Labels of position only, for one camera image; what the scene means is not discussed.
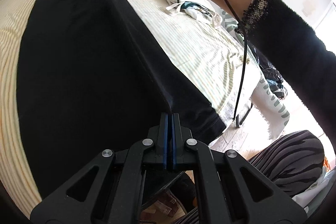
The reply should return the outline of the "right forearm black sleeve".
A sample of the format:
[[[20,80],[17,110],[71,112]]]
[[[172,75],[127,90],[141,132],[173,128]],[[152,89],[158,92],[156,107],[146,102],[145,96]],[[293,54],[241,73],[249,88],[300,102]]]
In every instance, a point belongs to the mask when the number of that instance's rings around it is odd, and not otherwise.
[[[284,76],[331,141],[335,140],[335,54],[282,0],[212,0],[237,31]]]

